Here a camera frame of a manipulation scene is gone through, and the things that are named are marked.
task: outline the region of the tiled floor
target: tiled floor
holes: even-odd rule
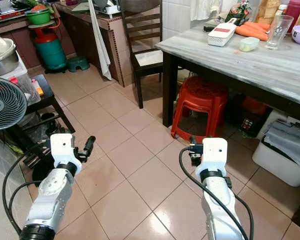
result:
[[[157,76],[143,87],[145,109],[139,109],[133,86],[103,81],[97,69],[46,75],[76,129],[82,147],[89,135],[96,144],[73,193],[57,240],[207,240],[201,190],[178,163],[182,139],[173,139],[161,124],[162,85]],[[252,161],[258,141],[242,138],[225,125],[227,171],[233,191],[250,206],[255,240],[300,240],[291,217],[300,206],[300,187],[291,187]],[[184,155],[186,168],[194,167]],[[32,197],[37,189],[30,187]],[[248,216],[236,212],[247,232]]]

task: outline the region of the plastic bag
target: plastic bag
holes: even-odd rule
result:
[[[241,3],[231,7],[225,22],[227,23],[230,19],[236,18],[235,25],[239,26],[244,22],[248,21],[248,16],[252,13],[249,0],[242,0]]]

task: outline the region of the white tile wall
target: white tile wall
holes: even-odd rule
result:
[[[2,184],[7,170],[10,168],[12,163],[17,160],[17,157],[13,152],[0,141],[0,240],[17,240],[18,235],[10,224],[3,204],[2,204]],[[19,166],[16,166],[15,170],[11,173],[7,184],[6,195],[8,200],[12,192],[21,184],[25,182],[24,176]],[[18,195],[16,195],[13,201],[15,206],[13,216],[21,227],[24,224],[28,215],[29,209],[32,205],[32,200],[28,189],[22,189]]]
[[[191,0],[163,0],[163,39],[168,39],[190,28]]]

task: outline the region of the pink container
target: pink container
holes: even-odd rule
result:
[[[294,17],[294,20],[288,30],[288,33],[291,33],[291,30],[296,24],[296,21],[298,20],[298,17],[300,15],[300,0],[290,0],[288,8],[286,10],[286,15]]]

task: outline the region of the red plastic stool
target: red plastic stool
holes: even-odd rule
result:
[[[189,138],[192,136],[192,134],[178,127],[184,108],[208,114],[206,136],[194,136],[197,143],[202,143],[206,137],[215,137],[218,123],[223,120],[223,111],[227,100],[228,89],[226,87],[205,81],[199,76],[188,78],[179,92],[178,104],[171,129],[172,137],[174,138],[178,134],[181,138],[189,141]]]

